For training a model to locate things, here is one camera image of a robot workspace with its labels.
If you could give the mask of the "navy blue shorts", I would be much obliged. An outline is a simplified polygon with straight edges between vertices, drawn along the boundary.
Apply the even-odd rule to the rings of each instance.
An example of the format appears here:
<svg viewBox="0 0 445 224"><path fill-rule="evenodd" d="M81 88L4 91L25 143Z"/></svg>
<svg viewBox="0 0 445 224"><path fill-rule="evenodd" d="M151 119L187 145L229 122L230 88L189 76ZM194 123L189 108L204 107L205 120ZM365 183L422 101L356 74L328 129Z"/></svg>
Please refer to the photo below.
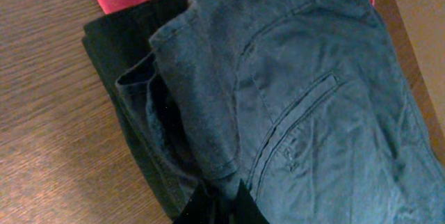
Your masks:
<svg viewBox="0 0 445 224"><path fill-rule="evenodd" d="M174 211L244 183L270 223L443 223L444 169L369 0L188 0L115 83Z"/></svg>

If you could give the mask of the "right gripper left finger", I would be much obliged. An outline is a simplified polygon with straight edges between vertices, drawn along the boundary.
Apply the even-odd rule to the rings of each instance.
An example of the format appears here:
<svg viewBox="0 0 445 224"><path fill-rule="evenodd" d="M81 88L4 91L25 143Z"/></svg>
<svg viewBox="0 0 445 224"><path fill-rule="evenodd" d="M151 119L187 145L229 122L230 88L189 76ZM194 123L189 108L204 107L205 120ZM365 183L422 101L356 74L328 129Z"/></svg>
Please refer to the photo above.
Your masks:
<svg viewBox="0 0 445 224"><path fill-rule="evenodd" d="M200 182L173 224L218 224L220 221L220 192Z"/></svg>

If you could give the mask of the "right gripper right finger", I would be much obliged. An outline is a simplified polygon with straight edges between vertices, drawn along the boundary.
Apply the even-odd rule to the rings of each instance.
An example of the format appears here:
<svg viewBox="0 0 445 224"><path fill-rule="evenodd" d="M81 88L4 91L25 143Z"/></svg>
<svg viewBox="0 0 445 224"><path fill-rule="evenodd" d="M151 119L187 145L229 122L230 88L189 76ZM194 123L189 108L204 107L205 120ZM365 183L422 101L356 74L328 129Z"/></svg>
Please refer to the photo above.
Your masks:
<svg viewBox="0 0 445 224"><path fill-rule="evenodd" d="M230 207L229 224L269 224L243 180L239 182L236 197Z"/></svg>

